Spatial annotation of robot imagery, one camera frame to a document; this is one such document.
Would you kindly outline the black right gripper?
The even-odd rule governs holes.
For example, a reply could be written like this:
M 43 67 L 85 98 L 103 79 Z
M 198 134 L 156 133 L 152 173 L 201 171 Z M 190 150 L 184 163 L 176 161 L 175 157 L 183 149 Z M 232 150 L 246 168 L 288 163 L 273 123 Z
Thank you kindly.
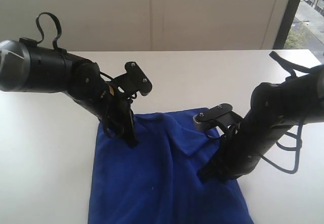
M 225 148 L 210 159 L 197 176 L 202 183 L 211 179 L 220 182 L 237 179 L 251 173 L 261 156 L 286 133 L 286 126 L 262 126 L 241 123 L 240 130 Z

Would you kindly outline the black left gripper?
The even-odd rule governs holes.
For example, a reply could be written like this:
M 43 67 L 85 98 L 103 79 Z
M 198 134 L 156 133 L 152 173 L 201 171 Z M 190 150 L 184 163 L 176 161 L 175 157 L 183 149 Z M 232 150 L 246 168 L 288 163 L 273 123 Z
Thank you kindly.
M 95 86 L 74 87 L 73 101 L 98 118 L 107 137 L 123 138 L 131 148 L 138 145 L 131 110 L 133 99 L 124 97 L 116 86 L 99 82 Z

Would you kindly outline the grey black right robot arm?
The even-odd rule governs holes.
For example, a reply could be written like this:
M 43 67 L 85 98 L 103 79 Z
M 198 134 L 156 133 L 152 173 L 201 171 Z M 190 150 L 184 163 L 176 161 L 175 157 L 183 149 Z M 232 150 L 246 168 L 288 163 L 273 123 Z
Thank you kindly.
M 303 76 L 286 79 L 283 83 L 261 83 L 252 92 L 251 108 L 241 117 L 232 106 L 223 103 L 198 113 L 194 123 L 199 131 L 220 128 L 219 148 L 198 170 L 202 182 L 215 178 L 221 182 L 251 173 L 265 154 L 287 135 L 296 140 L 294 147 L 283 150 L 299 158 L 301 132 L 306 124 L 323 121 L 323 66 L 306 70 Z

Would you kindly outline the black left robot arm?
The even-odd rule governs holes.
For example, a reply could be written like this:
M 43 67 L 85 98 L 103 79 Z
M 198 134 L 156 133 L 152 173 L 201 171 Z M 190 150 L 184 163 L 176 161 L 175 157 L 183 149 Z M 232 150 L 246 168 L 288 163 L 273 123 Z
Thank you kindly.
M 1 91 L 63 93 L 96 116 L 109 138 L 121 138 L 129 147 L 138 140 L 131 110 L 135 86 L 128 86 L 139 74 L 134 62 L 126 73 L 106 81 L 99 65 L 62 50 L 38 47 L 31 41 L 1 42 Z

